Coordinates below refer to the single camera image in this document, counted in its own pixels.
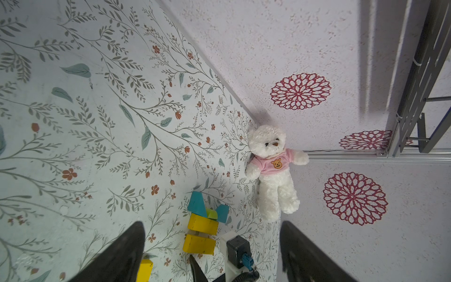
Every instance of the leaf pattern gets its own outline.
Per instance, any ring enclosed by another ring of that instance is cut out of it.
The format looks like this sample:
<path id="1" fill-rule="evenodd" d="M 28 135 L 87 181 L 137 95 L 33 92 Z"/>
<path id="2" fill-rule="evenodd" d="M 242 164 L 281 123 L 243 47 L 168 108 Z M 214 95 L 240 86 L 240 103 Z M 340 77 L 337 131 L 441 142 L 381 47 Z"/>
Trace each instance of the leaf pattern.
<path id="1" fill-rule="evenodd" d="M 72 65 L 67 68 L 61 67 L 61 69 L 68 74 L 79 75 L 81 77 L 86 77 L 86 78 L 91 77 L 91 73 L 89 72 L 89 67 L 85 64 L 76 64 L 76 65 Z"/>
<path id="2" fill-rule="evenodd" d="M 73 103 L 72 98 L 69 96 L 69 94 L 64 89 L 61 89 L 59 87 L 53 87 L 52 94 L 57 97 L 66 99 L 66 100 L 70 101 L 71 103 Z"/>
<path id="3" fill-rule="evenodd" d="M 226 225 L 275 281 L 279 223 L 261 221 L 244 175 L 250 116 L 155 0 L 60 5 L 39 22 L 22 5 L 0 18 L 2 281 L 20 280 L 23 255 L 29 280 L 65 281 L 137 218 L 158 280 L 192 281 L 192 191 L 230 207 Z M 219 250 L 196 259 L 209 281 L 223 273 Z"/>
<path id="4" fill-rule="evenodd" d="M 123 105 L 119 105 L 119 108 L 121 108 L 121 110 L 124 112 L 124 115 L 133 123 L 133 126 L 134 126 L 135 122 L 133 121 L 133 117 L 130 114 L 130 112 L 127 110 L 127 108 L 124 107 Z"/>

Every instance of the teddy bear ear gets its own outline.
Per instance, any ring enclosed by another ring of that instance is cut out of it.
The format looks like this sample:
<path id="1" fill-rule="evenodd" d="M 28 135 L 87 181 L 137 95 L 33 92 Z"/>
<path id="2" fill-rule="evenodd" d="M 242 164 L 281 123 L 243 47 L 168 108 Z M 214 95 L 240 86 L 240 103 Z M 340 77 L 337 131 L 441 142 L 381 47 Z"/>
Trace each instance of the teddy bear ear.
<path id="1" fill-rule="evenodd" d="M 252 135 L 255 133 L 255 129 L 251 128 L 249 129 L 249 133 L 248 133 L 248 141 L 250 141 L 252 139 Z"/>

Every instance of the white teddy bear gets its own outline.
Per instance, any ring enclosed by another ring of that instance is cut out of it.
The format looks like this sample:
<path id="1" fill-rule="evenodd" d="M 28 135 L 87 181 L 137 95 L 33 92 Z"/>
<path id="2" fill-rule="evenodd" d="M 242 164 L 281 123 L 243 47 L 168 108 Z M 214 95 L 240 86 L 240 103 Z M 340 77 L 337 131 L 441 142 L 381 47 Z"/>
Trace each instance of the white teddy bear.
<path id="1" fill-rule="evenodd" d="M 249 133 L 249 148 L 255 157 L 246 167 L 246 176 L 251 180 L 260 178 L 258 208 L 268 222 L 276 221 L 280 210 L 294 213 L 299 208 L 288 164 L 306 165 L 308 154 L 285 149 L 285 141 L 286 134 L 270 125 Z"/>

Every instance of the teal connector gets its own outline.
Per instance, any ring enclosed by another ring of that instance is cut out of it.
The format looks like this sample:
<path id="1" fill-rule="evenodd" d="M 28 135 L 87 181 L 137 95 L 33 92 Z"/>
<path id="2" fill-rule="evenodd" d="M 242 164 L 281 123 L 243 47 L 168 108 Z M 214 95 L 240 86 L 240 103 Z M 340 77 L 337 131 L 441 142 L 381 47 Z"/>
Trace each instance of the teal connector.
<path id="1" fill-rule="evenodd" d="M 249 271 L 253 271 L 252 266 L 254 265 L 253 258 L 247 253 L 241 257 L 242 263 Z"/>

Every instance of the white textured wall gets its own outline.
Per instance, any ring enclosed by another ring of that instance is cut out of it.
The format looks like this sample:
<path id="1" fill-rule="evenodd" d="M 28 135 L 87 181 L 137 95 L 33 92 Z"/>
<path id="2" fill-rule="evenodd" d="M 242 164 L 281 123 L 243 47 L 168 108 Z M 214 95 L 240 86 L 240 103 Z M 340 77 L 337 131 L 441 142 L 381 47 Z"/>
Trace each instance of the white textured wall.
<path id="1" fill-rule="evenodd" d="M 451 277 L 451 166 L 324 164 L 292 166 L 301 206 L 292 221 L 362 282 L 434 281 Z M 373 224 L 342 221 L 326 206 L 325 183 L 356 172 L 373 179 L 388 203 Z M 287 281 L 281 260 L 277 280 Z"/>
<path id="2" fill-rule="evenodd" d="M 429 3 L 161 1 L 257 120 L 281 125 L 289 146 L 309 150 L 344 149 L 345 136 L 392 129 Z M 324 77 L 330 95 L 306 109 L 276 105 L 276 83 L 302 73 Z"/>

